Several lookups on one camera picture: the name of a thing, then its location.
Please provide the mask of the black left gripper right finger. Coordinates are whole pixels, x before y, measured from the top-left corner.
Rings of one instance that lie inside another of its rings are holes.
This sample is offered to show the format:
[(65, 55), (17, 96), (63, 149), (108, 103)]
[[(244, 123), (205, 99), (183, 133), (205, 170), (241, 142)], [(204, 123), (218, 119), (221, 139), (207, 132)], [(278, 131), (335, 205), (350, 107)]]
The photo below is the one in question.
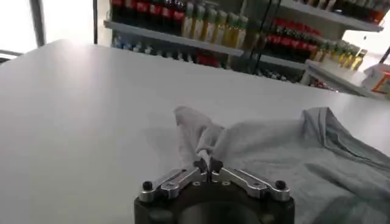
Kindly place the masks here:
[(271, 182), (249, 171), (227, 167), (222, 161), (213, 158), (210, 159), (210, 172), (213, 182), (231, 182), (253, 198), (261, 199), (268, 195), (279, 202), (286, 202), (291, 198), (290, 189), (282, 180)]

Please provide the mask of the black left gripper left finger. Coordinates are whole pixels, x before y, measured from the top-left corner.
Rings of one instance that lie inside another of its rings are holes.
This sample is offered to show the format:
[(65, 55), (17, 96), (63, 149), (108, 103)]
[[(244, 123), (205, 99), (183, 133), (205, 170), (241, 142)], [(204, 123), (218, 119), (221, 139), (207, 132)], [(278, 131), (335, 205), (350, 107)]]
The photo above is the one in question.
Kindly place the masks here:
[(187, 185), (206, 181), (208, 167), (204, 159), (193, 162), (191, 166), (174, 169), (155, 181), (144, 181), (139, 193), (139, 200), (151, 203), (162, 196), (168, 200), (177, 198)]

